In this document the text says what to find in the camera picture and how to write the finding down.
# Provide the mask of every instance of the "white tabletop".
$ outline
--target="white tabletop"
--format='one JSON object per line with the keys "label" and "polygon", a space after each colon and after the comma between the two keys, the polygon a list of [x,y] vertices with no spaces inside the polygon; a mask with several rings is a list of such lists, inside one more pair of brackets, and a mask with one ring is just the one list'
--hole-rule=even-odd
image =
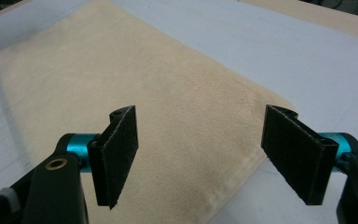
{"label": "white tabletop", "polygon": [[[0,15],[0,49],[64,18],[85,0],[34,0]],[[276,91],[316,132],[358,139],[358,36],[236,0],[113,0],[161,32]],[[0,142],[20,147],[6,127],[0,90]],[[0,188],[29,170],[0,173]],[[210,223],[337,223],[346,176],[332,174],[322,206],[306,206],[273,165],[264,162]]]}

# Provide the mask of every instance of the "folded fabric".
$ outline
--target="folded fabric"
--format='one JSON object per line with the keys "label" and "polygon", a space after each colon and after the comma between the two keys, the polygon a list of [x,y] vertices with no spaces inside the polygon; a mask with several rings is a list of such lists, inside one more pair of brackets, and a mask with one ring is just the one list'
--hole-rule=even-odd
{"label": "folded fabric", "polygon": [[266,104],[291,107],[106,1],[0,51],[0,84],[33,165],[65,133],[100,133],[136,105],[139,149],[118,205],[91,223],[206,222],[265,159]]}

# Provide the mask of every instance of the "blue cylindrical joint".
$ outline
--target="blue cylindrical joint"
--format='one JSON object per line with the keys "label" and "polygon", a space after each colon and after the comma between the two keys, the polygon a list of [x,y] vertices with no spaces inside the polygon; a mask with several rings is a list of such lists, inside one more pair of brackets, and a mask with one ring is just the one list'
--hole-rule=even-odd
{"label": "blue cylindrical joint", "polygon": [[81,173],[91,172],[87,144],[94,139],[95,135],[96,133],[77,133],[74,136],[72,136],[68,146],[66,147],[67,153],[68,152],[75,153],[78,159],[82,163],[83,162],[85,163],[85,166],[83,166],[82,169],[80,170]]}
{"label": "blue cylindrical joint", "polygon": [[[330,138],[339,144],[336,155],[336,164],[340,162],[343,153],[351,152],[351,145],[347,139],[340,133],[319,133],[320,136]],[[337,172],[337,167],[333,168],[333,172]]]}

